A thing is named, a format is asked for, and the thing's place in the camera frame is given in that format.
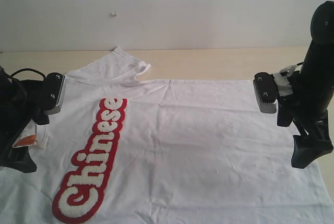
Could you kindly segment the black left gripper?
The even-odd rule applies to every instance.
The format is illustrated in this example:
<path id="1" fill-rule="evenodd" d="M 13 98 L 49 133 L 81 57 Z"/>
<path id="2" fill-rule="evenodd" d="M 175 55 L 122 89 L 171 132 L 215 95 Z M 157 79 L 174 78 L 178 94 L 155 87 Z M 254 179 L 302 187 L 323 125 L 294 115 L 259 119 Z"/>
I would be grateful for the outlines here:
<path id="1" fill-rule="evenodd" d="M 19 80 L 15 76 L 30 71 L 42 80 Z M 36 172 L 28 146 L 20 146 L 20 135 L 31 121 L 38 125 L 50 123 L 50 76 L 32 68 L 20 69 L 11 75 L 1 68 L 1 167 L 22 173 Z"/>

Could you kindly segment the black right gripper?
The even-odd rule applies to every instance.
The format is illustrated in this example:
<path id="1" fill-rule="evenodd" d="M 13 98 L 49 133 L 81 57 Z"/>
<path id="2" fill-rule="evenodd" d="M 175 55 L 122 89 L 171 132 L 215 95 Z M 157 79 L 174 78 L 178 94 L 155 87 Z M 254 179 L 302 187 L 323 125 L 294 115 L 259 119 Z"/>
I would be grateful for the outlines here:
<path id="1" fill-rule="evenodd" d="M 328 81 L 299 71 L 276 73 L 278 126 L 294 123 L 293 168 L 305 169 L 316 159 L 333 152 L 328 126 Z"/>

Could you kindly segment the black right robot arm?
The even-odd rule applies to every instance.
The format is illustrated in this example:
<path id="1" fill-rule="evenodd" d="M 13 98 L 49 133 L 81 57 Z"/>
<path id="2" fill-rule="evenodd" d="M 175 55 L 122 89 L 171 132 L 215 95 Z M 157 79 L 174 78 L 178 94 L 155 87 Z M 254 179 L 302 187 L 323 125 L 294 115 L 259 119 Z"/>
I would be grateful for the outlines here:
<path id="1" fill-rule="evenodd" d="M 277 125 L 294 123 L 291 166 L 304 169 L 333 151 L 329 136 L 328 106 L 333 97 L 333 2 L 315 10 L 310 25 L 311 43 L 301 70 L 288 80 L 293 93 L 278 99 Z"/>

